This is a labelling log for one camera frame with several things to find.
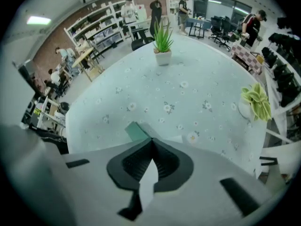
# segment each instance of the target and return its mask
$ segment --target black shirt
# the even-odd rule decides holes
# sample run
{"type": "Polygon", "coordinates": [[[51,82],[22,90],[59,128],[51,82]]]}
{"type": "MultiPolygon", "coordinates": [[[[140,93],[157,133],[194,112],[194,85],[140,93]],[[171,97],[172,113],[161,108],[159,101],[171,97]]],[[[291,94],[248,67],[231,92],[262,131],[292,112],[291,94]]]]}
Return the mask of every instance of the black shirt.
{"type": "Polygon", "coordinates": [[[250,38],[246,40],[246,43],[252,46],[255,39],[258,36],[258,32],[260,29],[260,21],[256,18],[254,14],[248,14],[244,18],[243,24],[246,24],[246,32],[250,35],[250,38]]]}
{"type": "Polygon", "coordinates": [[[188,11],[188,9],[187,9],[187,4],[186,4],[186,0],[180,0],[180,2],[179,2],[179,7],[180,7],[181,4],[183,4],[183,9],[185,9],[186,11],[188,11]]]}

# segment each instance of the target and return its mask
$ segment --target cap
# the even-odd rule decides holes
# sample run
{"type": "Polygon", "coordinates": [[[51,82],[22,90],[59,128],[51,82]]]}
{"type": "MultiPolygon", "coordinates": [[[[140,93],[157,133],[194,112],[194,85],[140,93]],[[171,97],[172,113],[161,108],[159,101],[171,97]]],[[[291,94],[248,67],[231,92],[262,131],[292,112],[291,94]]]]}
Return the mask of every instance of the cap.
{"type": "Polygon", "coordinates": [[[267,14],[265,13],[265,11],[259,10],[258,13],[260,14],[264,22],[267,21],[267,14]]]}

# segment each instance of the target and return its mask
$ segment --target window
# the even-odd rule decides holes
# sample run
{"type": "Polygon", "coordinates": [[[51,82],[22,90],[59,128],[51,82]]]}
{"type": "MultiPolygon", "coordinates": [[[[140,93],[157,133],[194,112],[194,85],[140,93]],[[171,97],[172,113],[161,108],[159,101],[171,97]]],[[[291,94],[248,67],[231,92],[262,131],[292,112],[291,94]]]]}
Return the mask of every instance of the window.
{"type": "Polygon", "coordinates": [[[235,30],[239,20],[252,10],[250,6],[235,0],[194,0],[193,6],[193,16],[207,19],[227,16],[231,21],[231,30],[235,30]]]}

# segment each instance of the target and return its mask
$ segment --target checkered cloth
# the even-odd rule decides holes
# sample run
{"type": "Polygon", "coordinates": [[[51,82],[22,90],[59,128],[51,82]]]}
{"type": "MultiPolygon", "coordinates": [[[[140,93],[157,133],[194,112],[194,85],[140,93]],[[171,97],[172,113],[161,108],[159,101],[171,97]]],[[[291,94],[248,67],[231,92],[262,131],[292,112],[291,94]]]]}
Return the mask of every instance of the checkered cloth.
{"type": "Polygon", "coordinates": [[[257,59],[250,53],[249,50],[241,46],[240,44],[234,43],[231,48],[231,55],[236,55],[241,58],[248,66],[252,69],[253,73],[260,74],[262,65],[257,59]]]}

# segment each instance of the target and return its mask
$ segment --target aloe plant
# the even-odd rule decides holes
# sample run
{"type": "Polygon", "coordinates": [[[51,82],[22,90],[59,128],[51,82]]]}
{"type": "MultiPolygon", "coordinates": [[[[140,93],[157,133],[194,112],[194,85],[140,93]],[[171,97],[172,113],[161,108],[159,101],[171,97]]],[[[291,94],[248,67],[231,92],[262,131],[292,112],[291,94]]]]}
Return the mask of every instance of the aloe plant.
{"type": "Polygon", "coordinates": [[[256,121],[258,118],[263,121],[270,120],[270,103],[268,101],[268,96],[265,94],[265,91],[261,87],[260,83],[254,84],[250,90],[246,87],[243,87],[241,90],[241,97],[250,103],[255,114],[254,121],[256,121]]]}
{"type": "Polygon", "coordinates": [[[160,53],[166,53],[170,51],[170,47],[173,44],[173,40],[170,39],[172,33],[169,33],[170,22],[168,21],[167,29],[164,32],[163,23],[158,24],[158,20],[155,22],[155,47],[160,53]]]}

